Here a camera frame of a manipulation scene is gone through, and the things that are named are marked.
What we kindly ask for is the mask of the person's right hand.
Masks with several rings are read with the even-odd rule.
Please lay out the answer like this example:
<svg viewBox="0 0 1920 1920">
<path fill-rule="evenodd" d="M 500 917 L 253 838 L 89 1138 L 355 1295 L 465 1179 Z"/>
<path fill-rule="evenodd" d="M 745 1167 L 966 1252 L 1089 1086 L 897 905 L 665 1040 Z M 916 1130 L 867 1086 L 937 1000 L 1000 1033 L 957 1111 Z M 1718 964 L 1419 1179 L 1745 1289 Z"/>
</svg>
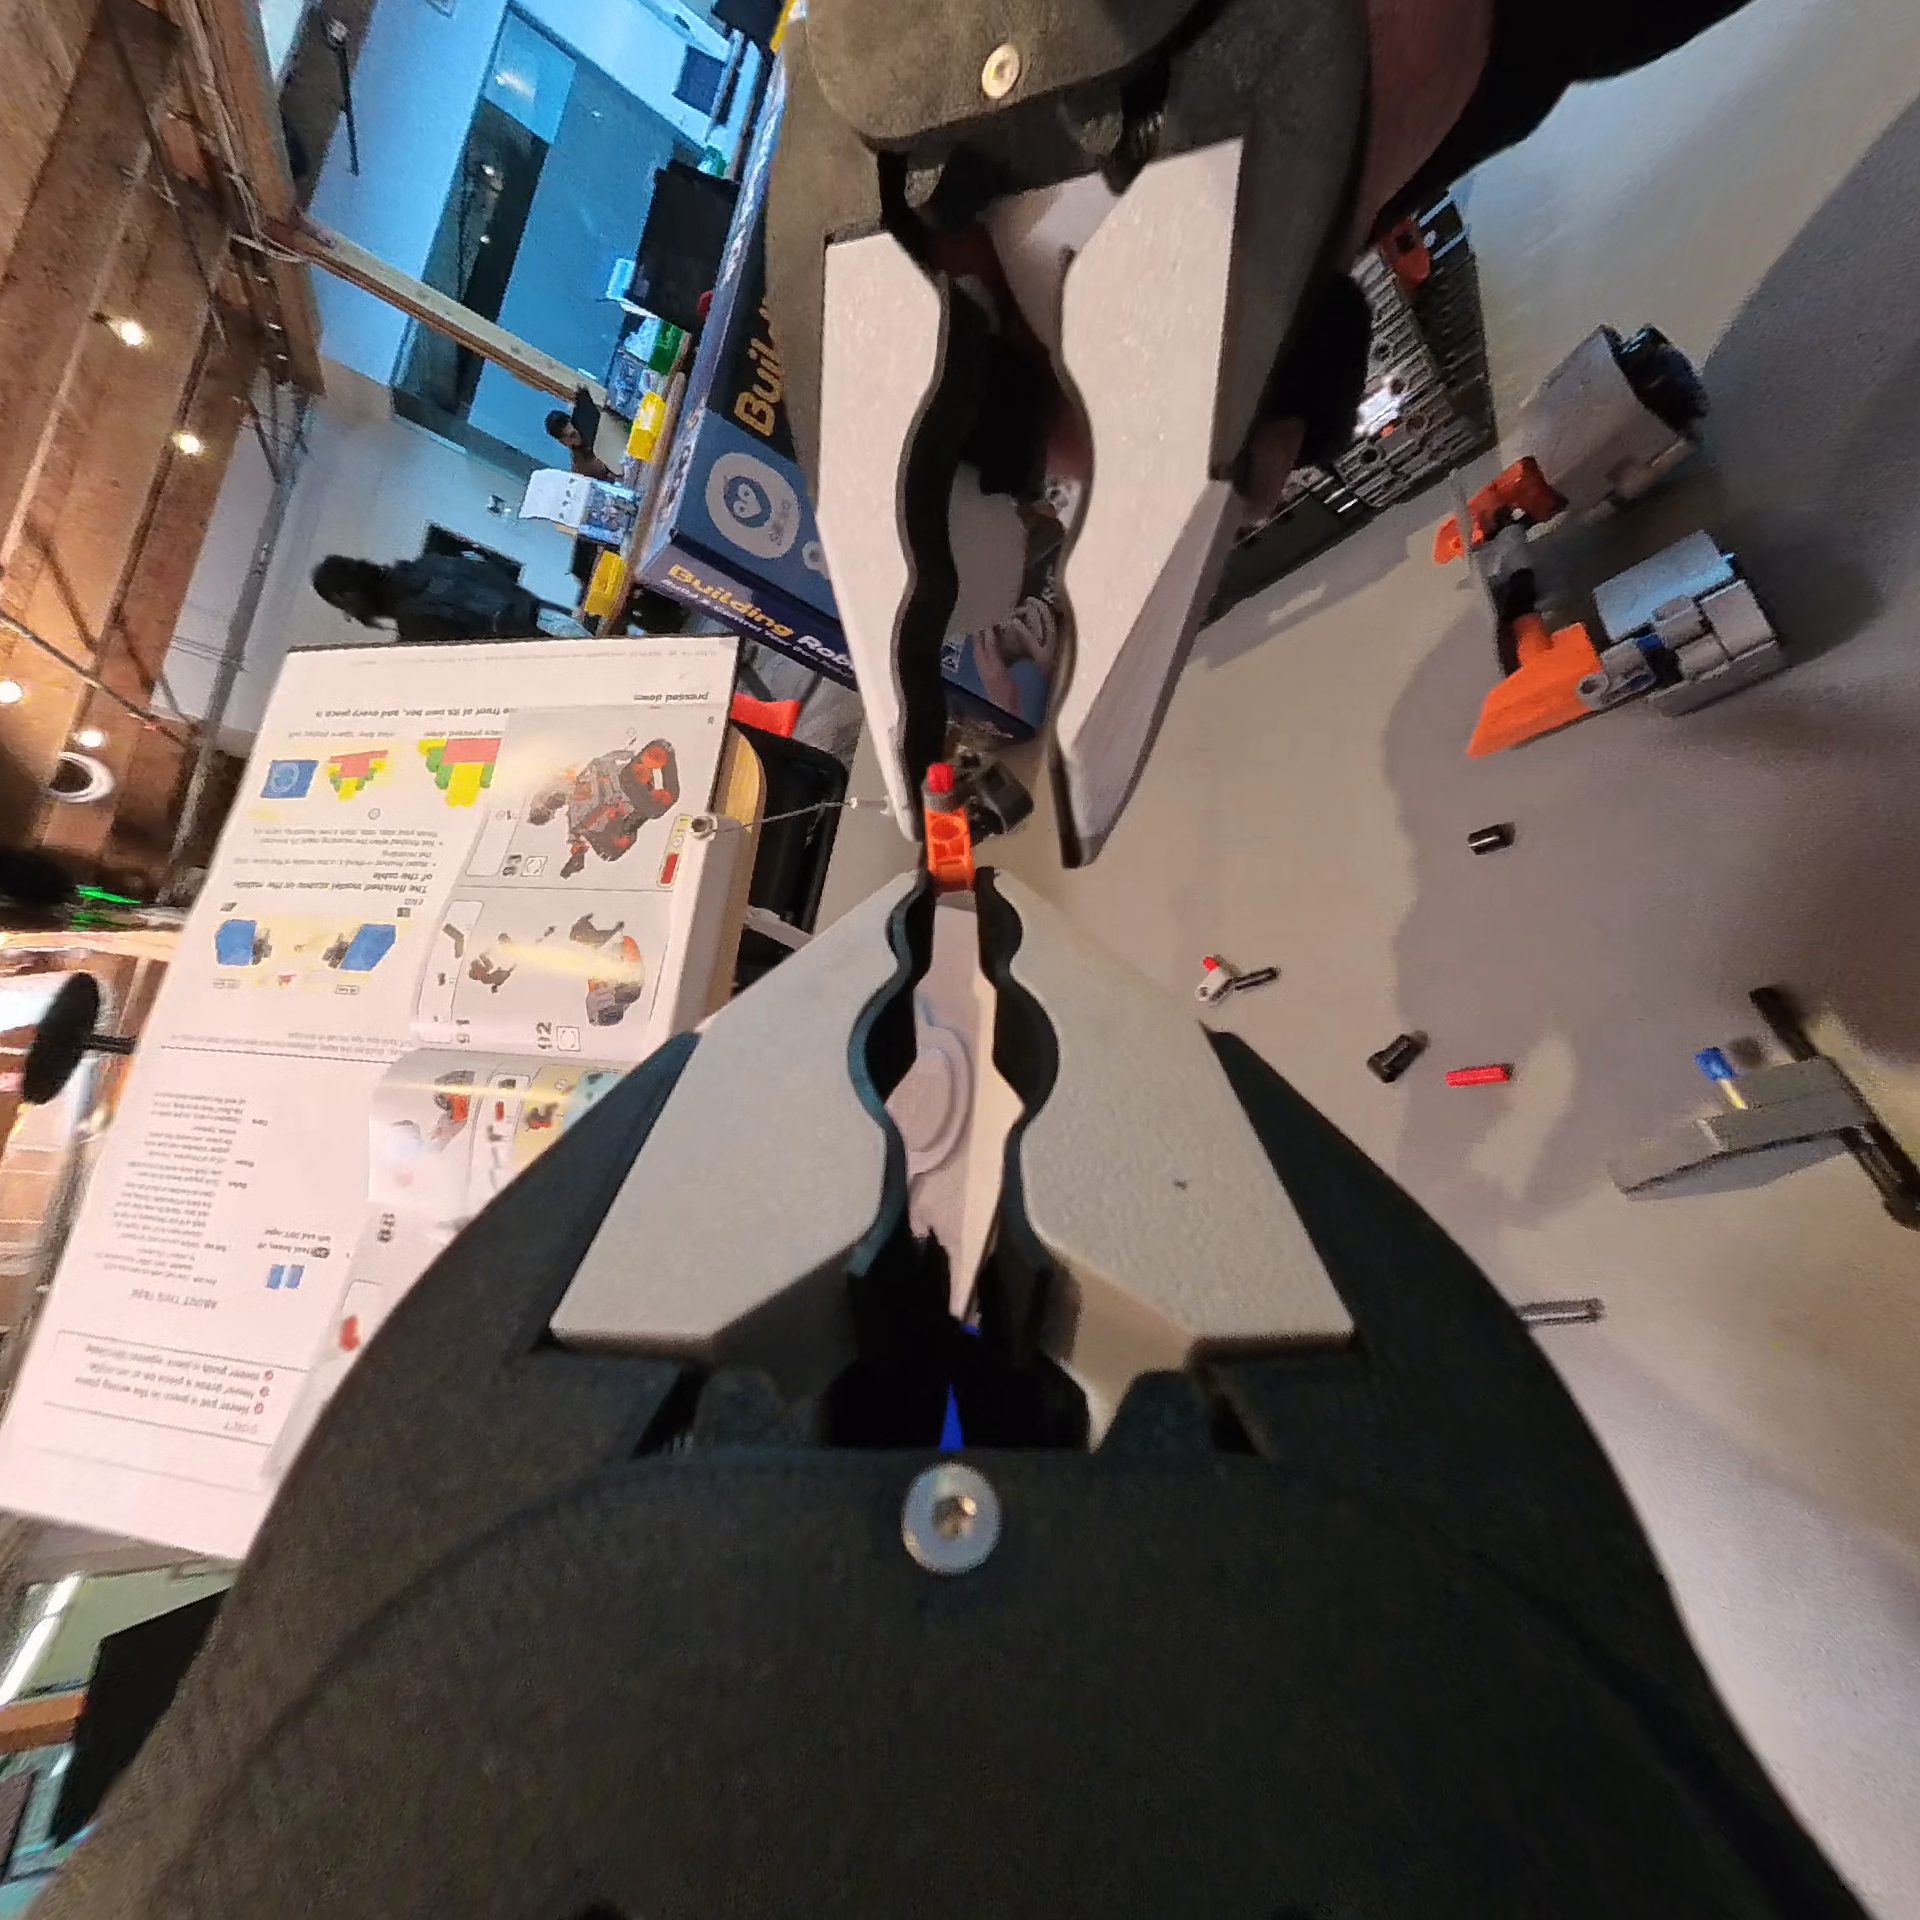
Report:
<svg viewBox="0 0 1920 1920">
<path fill-rule="evenodd" d="M 1471 108 L 1496 47 L 1496 0 L 1372 0 L 1372 140 L 1354 180 L 1354 256 L 1397 224 L 1435 150 L 1484 166 L 1511 139 Z"/>
</svg>

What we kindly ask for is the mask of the grey beam black axle assembly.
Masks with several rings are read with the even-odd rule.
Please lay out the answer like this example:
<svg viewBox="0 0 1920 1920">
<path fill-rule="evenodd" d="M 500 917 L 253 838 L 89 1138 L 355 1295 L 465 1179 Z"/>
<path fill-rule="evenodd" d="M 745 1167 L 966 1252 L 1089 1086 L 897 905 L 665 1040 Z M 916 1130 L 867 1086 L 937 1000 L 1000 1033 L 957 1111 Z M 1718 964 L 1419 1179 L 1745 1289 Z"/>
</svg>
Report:
<svg viewBox="0 0 1920 1920">
<path fill-rule="evenodd" d="M 1751 991 L 1745 996 L 1759 1020 L 1759 1040 L 1705 1040 L 1687 1052 L 1700 1086 L 1710 1111 L 1681 1112 L 1676 1130 L 1609 1159 L 1616 1195 L 1660 1195 L 1731 1167 L 1796 1159 L 1796 1149 L 1836 1149 L 1865 1172 L 1878 1212 L 1898 1229 L 1920 1229 L 1920 1167 L 1887 1130 L 1887 1112 L 1865 1096 L 1865 1086 L 1819 1040 L 1808 1013 L 1796 991 Z"/>
</svg>

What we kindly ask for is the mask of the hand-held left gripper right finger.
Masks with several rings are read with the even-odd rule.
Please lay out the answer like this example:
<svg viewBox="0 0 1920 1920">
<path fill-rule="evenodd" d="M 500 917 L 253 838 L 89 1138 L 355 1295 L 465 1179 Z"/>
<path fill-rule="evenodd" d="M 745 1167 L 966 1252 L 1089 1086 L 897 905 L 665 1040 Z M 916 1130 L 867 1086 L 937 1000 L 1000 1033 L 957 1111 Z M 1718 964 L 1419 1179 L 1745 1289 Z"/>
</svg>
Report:
<svg viewBox="0 0 1920 1920">
<path fill-rule="evenodd" d="M 1220 1066 L 1220 1033 L 981 866 L 981 981 L 1014 1090 L 990 1332 L 1108 1445 L 1143 1379 L 1347 1351 L 1354 1311 Z"/>
</svg>

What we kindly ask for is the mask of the black ridged brick assembly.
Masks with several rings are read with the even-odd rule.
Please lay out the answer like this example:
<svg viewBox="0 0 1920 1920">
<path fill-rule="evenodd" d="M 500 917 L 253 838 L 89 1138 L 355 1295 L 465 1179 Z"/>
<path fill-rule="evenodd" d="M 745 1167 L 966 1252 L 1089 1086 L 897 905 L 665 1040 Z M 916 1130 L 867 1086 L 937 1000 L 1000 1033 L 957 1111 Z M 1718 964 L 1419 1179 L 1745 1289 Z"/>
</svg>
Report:
<svg viewBox="0 0 1920 1920">
<path fill-rule="evenodd" d="M 1212 625 L 1496 445 L 1459 191 L 1401 217 L 1347 282 L 1372 318 L 1354 427 L 1329 463 L 1290 472 L 1278 519 L 1231 533 Z"/>
</svg>

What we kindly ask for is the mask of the white instruction sheet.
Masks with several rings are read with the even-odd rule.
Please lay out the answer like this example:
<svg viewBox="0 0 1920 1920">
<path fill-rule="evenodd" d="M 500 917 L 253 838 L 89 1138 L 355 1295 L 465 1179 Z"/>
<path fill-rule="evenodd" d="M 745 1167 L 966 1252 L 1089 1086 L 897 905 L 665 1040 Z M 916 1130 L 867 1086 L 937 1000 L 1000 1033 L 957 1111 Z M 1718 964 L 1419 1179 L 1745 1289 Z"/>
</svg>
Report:
<svg viewBox="0 0 1920 1920">
<path fill-rule="evenodd" d="M 289 652 L 6 1386 L 0 1495 L 240 1563 L 440 1252 L 366 1258 L 366 1112 L 515 712 L 727 699 L 732 634 Z M 654 1040 L 692 1028 L 702 838 Z"/>
</svg>

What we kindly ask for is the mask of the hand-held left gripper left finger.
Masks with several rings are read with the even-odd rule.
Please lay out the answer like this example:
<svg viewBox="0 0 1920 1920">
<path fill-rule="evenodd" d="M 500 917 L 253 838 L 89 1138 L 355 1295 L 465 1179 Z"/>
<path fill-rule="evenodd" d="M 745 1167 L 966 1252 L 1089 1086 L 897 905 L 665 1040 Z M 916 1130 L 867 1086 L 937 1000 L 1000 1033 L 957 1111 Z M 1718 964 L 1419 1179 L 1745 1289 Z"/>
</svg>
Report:
<svg viewBox="0 0 1920 1920">
<path fill-rule="evenodd" d="M 674 1363 L 642 1445 L 932 1445 L 932 1236 L 883 1096 L 916 1066 L 932 885 L 891 873 L 685 1052 L 548 1332 Z"/>
</svg>

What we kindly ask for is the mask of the person's right forearm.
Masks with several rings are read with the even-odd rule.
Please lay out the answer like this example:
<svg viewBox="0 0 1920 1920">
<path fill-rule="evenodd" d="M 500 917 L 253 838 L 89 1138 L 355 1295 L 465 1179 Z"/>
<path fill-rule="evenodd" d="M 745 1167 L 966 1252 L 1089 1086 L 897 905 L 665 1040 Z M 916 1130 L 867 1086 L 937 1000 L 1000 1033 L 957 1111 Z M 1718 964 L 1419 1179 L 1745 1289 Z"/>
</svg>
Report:
<svg viewBox="0 0 1920 1920">
<path fill-rule="evenodd" d="M 1471 108 L 1518 140 L 1561 106 L 1561 86 L 1642 71 L 1718 13 L 1738 13 L 1738 0 L 1496 0 L 1496 47 L 1484 64 Z M 1459 173 L 1465 160 L 1435 150 L 1397 217 L 1419 217 Z"/>
</svg>

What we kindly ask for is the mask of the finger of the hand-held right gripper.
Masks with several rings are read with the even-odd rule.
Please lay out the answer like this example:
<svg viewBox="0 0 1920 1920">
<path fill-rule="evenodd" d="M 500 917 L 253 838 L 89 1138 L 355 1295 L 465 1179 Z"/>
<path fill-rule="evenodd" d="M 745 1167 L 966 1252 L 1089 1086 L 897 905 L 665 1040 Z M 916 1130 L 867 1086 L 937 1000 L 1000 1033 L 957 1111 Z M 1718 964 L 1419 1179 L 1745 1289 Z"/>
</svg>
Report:
<svg viewBox="0 0 1920 1920">
<path fill-rule="evenodd" d="M 1224 562 L 1220 472 L 1246 140 L 1143 166 L 1059 266 L 1059 380 L 1089 442 L 1065 533 L 1065 681 L 1053 699 L 1059 858 L 1089 866 L 1158 758 L 1205 594 Z"/>
<path fill-rule="evenodd" d="M 921 841 L 921 758 L 937 758 L 948 562 L 948 289 L 891 241 L 823 256 L 823 463 L 811 519 L 838 632 L 883 770 L 883 813 Z"/>
</svg>

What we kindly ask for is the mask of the blue printed cardboard box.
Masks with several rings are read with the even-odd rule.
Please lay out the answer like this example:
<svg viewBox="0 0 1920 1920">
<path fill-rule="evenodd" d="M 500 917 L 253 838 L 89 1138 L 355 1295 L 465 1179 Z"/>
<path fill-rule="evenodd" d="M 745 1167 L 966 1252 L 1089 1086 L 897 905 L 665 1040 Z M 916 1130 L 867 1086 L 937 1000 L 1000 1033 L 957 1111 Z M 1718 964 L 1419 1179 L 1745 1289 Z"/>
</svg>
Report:
<svg viewBox="0 0 1920 1920">
<path fill-rule="evenodd" d="M 685 366 L 674 445 L 641 533 L 641 588 L 711 615 L 778 667 L 758 667 L 798 699 L 798 689 L 841 689 L 852 652 L 830 588 L 830 549 L 811 524 L 805 463 L 791 442 L 791 371 L 765 318 L 765 180 L 778 140 L 791 71 L 776 56 L 758 139 L 742 160 L 732 228 L 711 289 L 711 325 Z M 990 744 L 1029 744 L 1053 695 L 1053 602 L 1045 562 L 1020 572 L 1014 602 L 966 615 L 937 643 L 948 718 Z"/>
</svg>

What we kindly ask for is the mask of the grey and orange brick model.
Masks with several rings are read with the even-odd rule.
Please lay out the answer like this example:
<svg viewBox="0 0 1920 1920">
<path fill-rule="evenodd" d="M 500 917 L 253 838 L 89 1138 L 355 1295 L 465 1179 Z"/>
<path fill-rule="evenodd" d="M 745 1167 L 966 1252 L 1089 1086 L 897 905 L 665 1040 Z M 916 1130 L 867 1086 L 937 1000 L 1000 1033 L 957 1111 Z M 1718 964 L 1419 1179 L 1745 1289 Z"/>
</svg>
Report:
<svg viewBox="0 0 1920 1920">
<path fill-rule="evenodd" d="M 1435 524 L 1435 562 L 1465 562 L 1491 602 L 1496 689 L 1465 758 L 1509 758 L 1603 712 L 1687 718 L 1788 667 L 1788 634 L 1710 533 L 1681 533 L 1642 562 L 1550 588 L 1561 533 L 1648 503 L 1705 442 L 1705 380 L 1664 325 L 1591 325 L 1518 403 L 1496 481 Z"/>
</svg>

